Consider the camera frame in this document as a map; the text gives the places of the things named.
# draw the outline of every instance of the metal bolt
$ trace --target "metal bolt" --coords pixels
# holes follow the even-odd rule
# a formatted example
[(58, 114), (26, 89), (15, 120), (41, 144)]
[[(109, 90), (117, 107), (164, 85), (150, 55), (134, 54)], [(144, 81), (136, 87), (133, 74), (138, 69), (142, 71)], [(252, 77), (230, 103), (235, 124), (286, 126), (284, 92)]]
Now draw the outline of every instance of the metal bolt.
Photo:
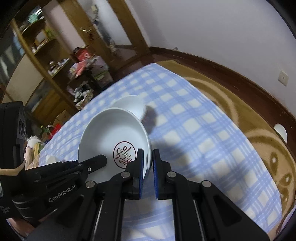
[(167, 173), (167, 175), (168, 177), (176, 177), (177, 174), (175, 172), (170, 171)]
[(129, 172), (122, 172), (122, 173), (121, 173), (121, 176), (122, 176), (123, 178), (128, 178), (128, 177), (130, 176), (130, 173), (129, 173)]
[(209, 188), (209, 187), (212, 185), (212, 183), (211, 183), (210, 181), (203, 181), (203, 182), (202, 182), (202, 185), (203, 185), (205, 188)]
[(85, 186), (86, 186), (87, 188), (93, 188), (95, 184), (96, 184), (96, 183), (95, 183), (94, 181), (88, 181), (88, 182), (85, 184)]

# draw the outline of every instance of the white oval object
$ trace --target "white oval object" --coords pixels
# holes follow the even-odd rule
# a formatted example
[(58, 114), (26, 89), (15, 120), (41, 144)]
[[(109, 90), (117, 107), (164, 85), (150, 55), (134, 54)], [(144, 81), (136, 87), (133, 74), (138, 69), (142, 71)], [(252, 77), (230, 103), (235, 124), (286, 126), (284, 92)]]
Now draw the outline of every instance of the white oval object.
[(122, 108), (132, 112), (139, 120), (142, 120), (146, 113), (146, 104), (137, 95), (128, 95), (115, 101), (111, 107)]
[(151, 147), (143, 124), (128, 110), (108, 108), (97, 114), (84, 130), (78, 160), (83, 162), (100, 154), (106, 156), (107, 165), (87, 178), (101, 183), (123, 172), (127, 162), (136, 159), (138, 148), (144, 150), (145, 176), (151, 163)]
[(286, 129), (281, 124), (275, 124), (274, 130), (279, 133), (279, 135), (283, 138), (283, 140), (287, 143), (288, 136)]

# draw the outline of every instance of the wall socket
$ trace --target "wall socket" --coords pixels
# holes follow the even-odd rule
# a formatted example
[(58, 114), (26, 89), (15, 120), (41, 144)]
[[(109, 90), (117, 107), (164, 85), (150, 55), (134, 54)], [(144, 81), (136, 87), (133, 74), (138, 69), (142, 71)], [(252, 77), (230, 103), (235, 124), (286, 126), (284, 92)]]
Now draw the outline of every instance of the wall socket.
[(288, 79), (289, 79), (289, 76), (284, 71), (281, 70), (278, 77), (278, 81), (281, 82), (284, 86), (287, 86)]

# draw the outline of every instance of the checkered tablecloth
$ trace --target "checkered tablecloth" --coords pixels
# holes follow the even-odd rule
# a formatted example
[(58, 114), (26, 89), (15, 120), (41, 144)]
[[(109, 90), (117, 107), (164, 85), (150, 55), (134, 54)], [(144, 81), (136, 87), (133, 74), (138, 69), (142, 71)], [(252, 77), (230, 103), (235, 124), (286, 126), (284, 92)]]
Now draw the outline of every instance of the checkered tablecloth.
[[(279, 191), (251, 143), (198, 89), (158, 64), (135, 71), (94, 98), (46, 144), (39, 165), (51, 155), (77, 160), (90, 120), (129, 94), (147, 103), (143, 124), (152, 147), (172, 170), (189, 180), (210, 180), (265, 232), (280, 221)], [(123, 240), (174, 240), (172, 204), (155, 199), (152, 172), (144, 180), (143, 198), (125, 202)]]

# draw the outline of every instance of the shelf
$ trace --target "shelf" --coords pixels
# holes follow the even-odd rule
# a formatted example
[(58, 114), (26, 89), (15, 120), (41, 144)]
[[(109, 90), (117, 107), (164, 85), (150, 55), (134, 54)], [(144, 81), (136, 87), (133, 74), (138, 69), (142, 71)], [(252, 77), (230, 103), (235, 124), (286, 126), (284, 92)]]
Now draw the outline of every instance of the shelf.
[(54, 39), (56, 39), (56, 38), (50, 38), (50, 39), (47, 39), (44, 43), (42, 43), (42, 44), (40, 44), (40, 45), (38, 46), (38, 48), (36, 49), (35, 53), (33, 53), (33, 54), (36, 55), (36, 54), (39, 52), (39, 50), (40, 50), (44, 45), (46, 45), (47, 43), (49, 43), (50, 41), (52, 41), (52, 40), (54, 40)]
[(28, 27), (26, 27), (23, 31), (22, 31), (22, 35), (29, 29), (32, 28), (32, 26), (36, 26), (38, 24), (40, 24), (41, 22), (44, 22), (44, 16), (42, 16), (40, 19), (38, 19), (37, 21), (35, 21), (34, 23), (31, 23)]
[(70, 59), (68, 59), (62, 66), (58, 67), (57, 71), (51, 75), (51, 77), (55, 77), (57, 75), (58, 72), (60, 72), (60, 70), (70, 61)]

